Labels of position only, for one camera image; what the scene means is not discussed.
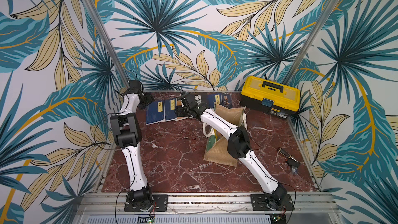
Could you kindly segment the brown cover book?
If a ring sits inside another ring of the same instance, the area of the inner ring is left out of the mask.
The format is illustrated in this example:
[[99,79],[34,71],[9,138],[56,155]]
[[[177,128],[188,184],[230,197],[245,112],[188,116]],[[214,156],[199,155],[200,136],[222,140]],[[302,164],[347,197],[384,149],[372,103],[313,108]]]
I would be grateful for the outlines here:
[[175,121],[181,121],[181,120],[185,120],[185,119],[188,119],[188,117],[187,116],[177,117],[175,119]]

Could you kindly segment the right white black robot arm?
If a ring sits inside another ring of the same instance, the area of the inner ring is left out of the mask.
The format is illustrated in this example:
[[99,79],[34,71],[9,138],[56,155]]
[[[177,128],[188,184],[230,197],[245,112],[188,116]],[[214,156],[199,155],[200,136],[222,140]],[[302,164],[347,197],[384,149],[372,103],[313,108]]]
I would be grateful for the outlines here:
[[228,122],[216,114],[208,104],[199,104],[192,93],[182,92],[179,100],[181,100],[182,108],[188,113],[188,116],[211,126],[227,139],[229,155],[242,162],[259,182],[264,193],[266,207],[272,210],[287,208],[284,200],[289,199],[289,194],[284,185],[271,176],[257,158],[250,144],[247,128],[244,125],[239,127]]

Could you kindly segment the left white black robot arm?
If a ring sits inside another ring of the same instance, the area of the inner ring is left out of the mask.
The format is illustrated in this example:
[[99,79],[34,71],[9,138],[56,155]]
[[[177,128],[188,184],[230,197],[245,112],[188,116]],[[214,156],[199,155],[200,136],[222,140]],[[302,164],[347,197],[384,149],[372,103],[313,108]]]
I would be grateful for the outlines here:
[[129,173],[129,192],[126,194],[125,209],[132,208],[145,212],[154,207],[154,199],[142,164],[142,132],[136,111],[139,107],[145,106],[150,96],[144,94],[143,84],[138,80],[129,81],[129,86],[122,96],[121,109],[110,117],[110,125],[115,143],[126,160]]

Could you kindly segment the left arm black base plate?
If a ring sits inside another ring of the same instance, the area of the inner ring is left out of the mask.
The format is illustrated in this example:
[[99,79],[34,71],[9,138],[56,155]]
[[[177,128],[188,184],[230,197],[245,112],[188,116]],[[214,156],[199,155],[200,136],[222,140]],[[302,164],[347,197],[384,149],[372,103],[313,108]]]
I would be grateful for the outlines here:
[[169,203],[169,195],[153,195],[152,203],[149,203],[148,207],[144,206],[140,202],[132,202],[131,200],[126,200],[124,211],[125,212],[166,212]]

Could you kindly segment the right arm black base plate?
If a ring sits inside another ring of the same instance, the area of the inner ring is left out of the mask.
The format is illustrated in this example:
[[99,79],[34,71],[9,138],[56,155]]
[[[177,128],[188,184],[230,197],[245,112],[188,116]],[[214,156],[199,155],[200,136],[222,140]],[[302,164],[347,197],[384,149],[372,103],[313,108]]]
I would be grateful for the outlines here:
[[250,202],[254,211],[291,211],[295,209],[289,194],[280,200],[272,194],[251,194]]

